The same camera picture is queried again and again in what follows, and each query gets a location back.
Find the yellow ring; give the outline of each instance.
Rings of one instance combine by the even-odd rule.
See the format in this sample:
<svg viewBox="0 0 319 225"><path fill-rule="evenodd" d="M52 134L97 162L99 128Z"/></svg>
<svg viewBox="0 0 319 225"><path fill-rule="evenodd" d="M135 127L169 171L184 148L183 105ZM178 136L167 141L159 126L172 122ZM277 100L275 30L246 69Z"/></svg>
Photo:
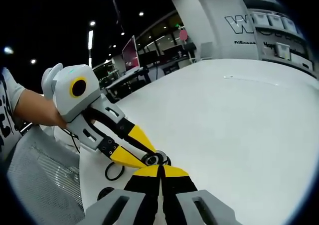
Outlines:
<svg viewBox="0 0 319 225"><path fill-rule="evenodd" d="M71 84L70 84L69 93L70 93L70 96L73 97L73 98L79 98L79 97L80 97L80 96L77 97L77 96L73 95L73 92L72 92L72 89L73 89L74 84L75 84L76 82L80 81L80 80L85 81L85 84L86 84L86 79L85 79L85 77L77 77L77 78L75 78L75 79L71 82Z"/></svg>

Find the white table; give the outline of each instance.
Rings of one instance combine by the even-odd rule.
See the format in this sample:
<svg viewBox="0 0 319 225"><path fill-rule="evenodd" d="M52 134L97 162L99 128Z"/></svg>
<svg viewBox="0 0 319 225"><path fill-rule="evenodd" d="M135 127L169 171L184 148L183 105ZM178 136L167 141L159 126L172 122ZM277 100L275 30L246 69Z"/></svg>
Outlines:
<svg viewBox="0 0 319 225"><path fill-rule="evenodd" d="M301 204L316 172L318 90L317 80L284 65L209 60L171 73L117 105L173 166L190 174L199 190L230 206L240 223L282 225ZM104 187L123 188L129 180L133 169L118 181L107 181L109 162L81 150L84 209Z"/></svg>

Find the office room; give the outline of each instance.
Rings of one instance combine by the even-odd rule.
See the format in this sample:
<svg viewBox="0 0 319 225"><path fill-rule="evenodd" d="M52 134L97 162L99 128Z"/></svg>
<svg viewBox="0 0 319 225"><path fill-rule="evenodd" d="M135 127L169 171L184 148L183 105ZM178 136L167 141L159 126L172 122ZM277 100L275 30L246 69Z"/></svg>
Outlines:
<svg viewBox="0 0 319 225"><path fill-rule="evenodd" d="M9 1L8 221L316 224L316 0Z"/></svg>

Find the monitor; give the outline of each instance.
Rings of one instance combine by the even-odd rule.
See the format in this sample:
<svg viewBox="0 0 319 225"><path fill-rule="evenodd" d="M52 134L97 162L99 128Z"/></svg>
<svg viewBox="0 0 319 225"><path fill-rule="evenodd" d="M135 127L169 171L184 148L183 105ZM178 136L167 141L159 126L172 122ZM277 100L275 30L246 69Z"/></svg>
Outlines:
<svg viewBox="0 0 319 225"><path fill-rule="evenodd" d="M125 70L139 68L140 62L136 50L135 37L133 36L122 50L122 56L125 64Z"/></svg>
<svg viewBox="0 0 319 225"><path fill-rule="evenodd" d="M145 67L151 63L159 60L158 53L156 51L146 52L139 55L140 64Z"/></svg>
<svg viewBox="0 0 319 225"><path fill-rule="evenodd" d="M169 49L166 49L163 51L165 57L168 60L174 59L174 58L178 58L179 57L179 53L181 52L181 55L183 56L185 53L185 50L183 49L183 47L181 45L175 46L175 47L171 47Z"/></svg>

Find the black cable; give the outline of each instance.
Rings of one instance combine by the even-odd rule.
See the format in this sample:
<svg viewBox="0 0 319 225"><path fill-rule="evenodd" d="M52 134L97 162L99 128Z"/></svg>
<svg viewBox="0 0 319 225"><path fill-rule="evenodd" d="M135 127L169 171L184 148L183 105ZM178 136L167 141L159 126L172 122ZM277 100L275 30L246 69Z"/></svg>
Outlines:
<svg viewBox="0 0 319 225"><path fill-rule="evenodd" d="M158 79L159 66L156 64L156 80Z"/></svg>
<svg viewBox="0 0 319 225"><path fill-rule="evenodd" d="M80 150L79 150L79 148L78 148L78 146L76 145L75 140L74 140L74 138L79 138L79 137L77 137L76 135L73 135L73 134L72 134L71 132L69 132L68 130L65 130L65 129L62 129L62 130L64 131L64 133L66 133L66 134L68 134L69 136L71 136L72 141L73 141L73 144L74 144L76 150L80 153Z"/></svg>
<svg viewBox="0 0 319 225"><path fill-rule="evenodd" d="M115 164L114 162L111 162L108 167L106 167L105 169L105 178L109 181L115 181L115 180L118 180L123 174L124 174L124 171L125 171L125 167L122 166L122 169L120 171L120 173L118 174L118 176L116 176L115 178L111 179L109 176L108 176L108 171L109 169L112 167L112 165Z"/></svg>

